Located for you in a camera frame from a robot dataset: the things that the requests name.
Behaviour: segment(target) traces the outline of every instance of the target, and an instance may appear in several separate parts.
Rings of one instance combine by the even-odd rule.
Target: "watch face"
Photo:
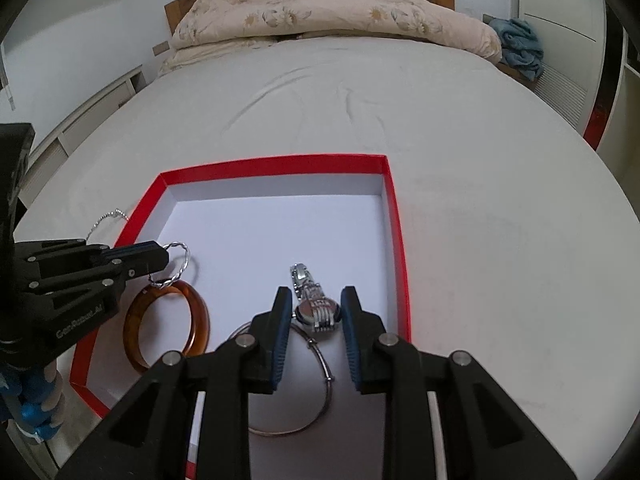
[[[297,308],[298,313],[302,316],[307,324],[314,323],[314,309],[328,308],[335,315],[338,310],[338,304],[329,298],[315,298],[314,300],[304,300]]]

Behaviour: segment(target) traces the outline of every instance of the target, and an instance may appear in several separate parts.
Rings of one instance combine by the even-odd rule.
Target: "twisted silver ring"
[[[150,274],[149,284],[151,286],[154,286],[155,288],[165,288],[166,286],[173,285],[175,282],[177,282],[180,279],[180,277],[182,276],[182,273],[187,269],[187,265],[189,265],[189,259],[191,258],[191,251],[187,247],[187,244],[183,244],[182,242],[171,242],[170,244],[162,246],[163,249],[169,249],[171,247],[182,247],[184,249],[184,261],[180,266],[180,269],[178,269],[177,272],[175,272],[173,275],[169,276],[165,280],[154,280]]]

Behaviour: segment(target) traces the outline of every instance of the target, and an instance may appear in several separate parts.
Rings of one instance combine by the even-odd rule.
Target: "red stripe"
[[[402,242],[402,228],[398,212],[398,200],[396,188],[391,177],[391,168],[385,157],[385,171],[383,172],[386,189],[386,203],[391,224],[391,241],[394,248],[394,264],[396,266],[396,298],[398,304],[398,333],[411,341],[411,305],[409,302],[409,278],[406,270],[404,256],[404,243]]]
[[[95,340],[98,337],[98,330],[94,330],[90,334],[84,336],[77,344],[74,351],[74,358],[71,362],[71,370],[69,372],[69,383],[71,387],[78,393],[84,403],[94,410],[94,413],[100,418],[109,413],[109,409],[105,404],[94,395],[94,393],[86,387],[86,380],[89,375],[89,366],[91,357],[94,353]]]
[[[584,129],[584,140],[587,141],[594,150],[598,149],[604,130],[609,120],[609,111],[603,106],[596,104],[591,111],[589,122]]]
[[[168,187],[163,175],[164,173],[158,175],[152,182],[151,186],[149,186],[149,189],[146,190],[146,193],[133,210],[129,221],[122,229],[114,247],[136,243],[136,238],[138,238],[138,235],[140,234],[140,231],[142,231],[142,228],[151,215],[151,212],[154,210],[160,200],[160,197]]]
[[[193,462],[187,462],[187,478],[193,480],[196,478],[196,465]]]
[[[203,180],[312,173],[369,173],[385,170],[385,155],[286,155],[248,158],[162,173],[168,186]]]

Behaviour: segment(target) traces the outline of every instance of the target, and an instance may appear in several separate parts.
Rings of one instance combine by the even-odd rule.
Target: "amber bangle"
[[[173,285],[163,288],[147,285],[133,299],[129,310],[127,310],[122,330],[124,351],[127,354],[127,359],[140,374],[149,370],[149,364],[140,353],[140,325],[142,324],[142,318],[151,304],[166,294],[181,294],[189,304],[191,329],[182,354],[185,356],[203,354],[209,343],[209,311],[200,295],[189,283],[178,280]]]

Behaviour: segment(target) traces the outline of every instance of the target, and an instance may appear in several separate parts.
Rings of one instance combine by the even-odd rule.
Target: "blue towel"
[[[502,60],[533,81],[544,72],[542,58],[545,55],[538,37],[524,20],[495,18],[489,26],[496,31],[502,43]]]

